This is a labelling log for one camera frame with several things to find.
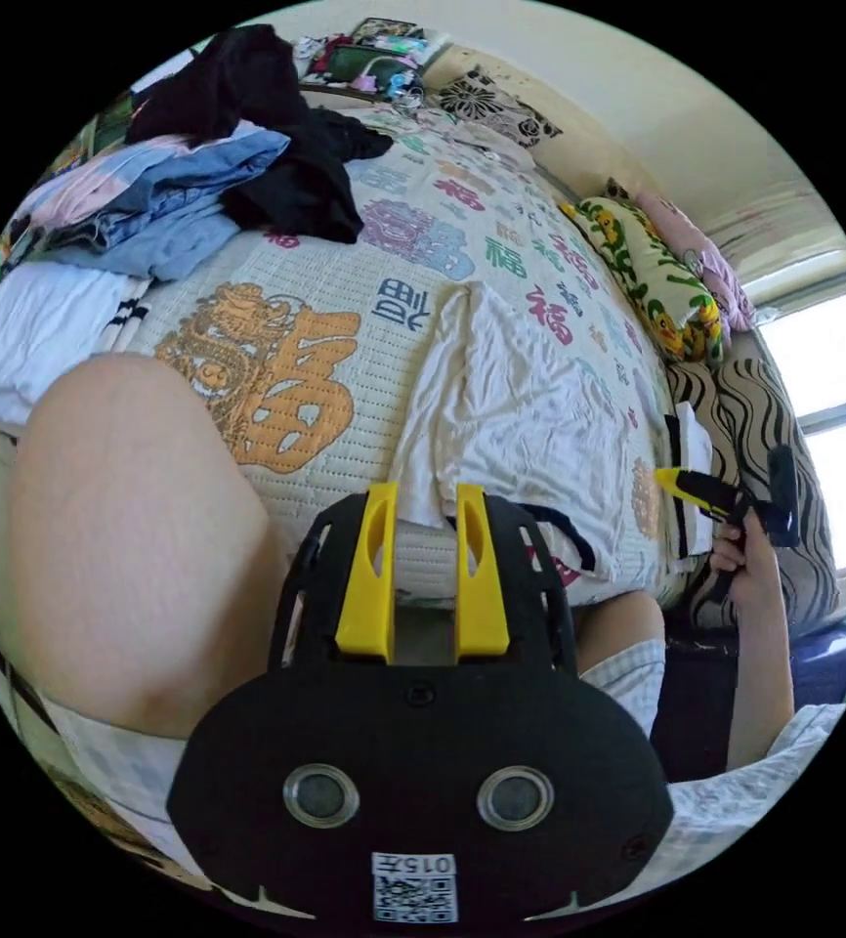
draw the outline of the zebra print fabric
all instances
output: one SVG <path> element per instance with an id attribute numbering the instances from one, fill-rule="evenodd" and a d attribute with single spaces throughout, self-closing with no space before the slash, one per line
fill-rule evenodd
<path id="1" fill-rule="evenodd" d="M 667 373 L 675 403 L 689 401 L 709 433 L 713 473 L 724 482 L 766 498 L 768 451 L 778 444 L 793 450 L 800 542 L 779 549 L 778 559 L 791 635 L 805 634 L 836 608 L 839 590 L 824 495 L 777 370 L 761 359 L 733 359 L 715 373 L 696 363 L 669 364 Z M 697 627 L 734 628 L 729 599 L 721 606 L 706 601 L 715 579 L 706 557 L 688 577 L 681 603 Z"/>

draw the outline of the pink pillow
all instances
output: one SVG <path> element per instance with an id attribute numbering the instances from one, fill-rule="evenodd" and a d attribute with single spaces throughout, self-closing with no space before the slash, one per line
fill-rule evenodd
<path id="1" fill-rule="evenodd" d="M 661 240 L 677 259 L 713 294 L 727 343 L 732 329 L 738 332 L 751 329 L 755 307 L 719 248 L 676 205 L 659 195 L 640 192 L 635 202 L 651 219 Z"/>

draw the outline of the yellow floral pillow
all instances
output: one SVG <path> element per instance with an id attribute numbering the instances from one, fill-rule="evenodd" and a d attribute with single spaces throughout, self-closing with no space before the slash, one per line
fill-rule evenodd
<path id="1" fill-rule="evenodd" d="M 723 360 L 723 323 L 712 294 L 671 253 L 636 205 L 587 198 L 560 210 L 609 266 L 664 357 L 672 362 Z"/>

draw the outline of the pile of clothes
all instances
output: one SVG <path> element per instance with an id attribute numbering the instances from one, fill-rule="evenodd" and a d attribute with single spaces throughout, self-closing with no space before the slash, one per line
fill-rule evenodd
<path id="1" fill-rule="evenodd" d="M 380 156 L 393 140 L 309 108 L 292 47 L 272 26 L 221 33 L 141 98 L 126 146 L 21 206 L 39 256 L 173 280 L 241 229 L 358 240 L 363 222 L 345 163 Z"/>
<path id="2" fill-rule="evenodd" d="M 392 138 L 299 92 L 269 25 L 216 36 L 140 95 L 125 143 L 31 192 L 0 283 L 0 421 L 22 425 L 53 381 L 123 351 L 155 280 L 187 277 L 243 229 L 354 244 L 345 163 Z"/>

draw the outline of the hand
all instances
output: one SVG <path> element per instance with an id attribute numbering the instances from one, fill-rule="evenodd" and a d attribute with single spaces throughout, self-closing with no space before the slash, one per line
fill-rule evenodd
<path id="1" fill-rule="evenodd" d="M 769 613 L 781 613 L 783 616 L 782 578 L 775 549 L 752 509 L 749 509 L 744 523 L 744 551 L 736 545 L 741 531 L 723 525 L 719 536 L 713 541 L 709 564 L 714 570 L 736 574 L 729 595 L 736 606 L 740 623 L 759 617 L 766 618 Z"/>

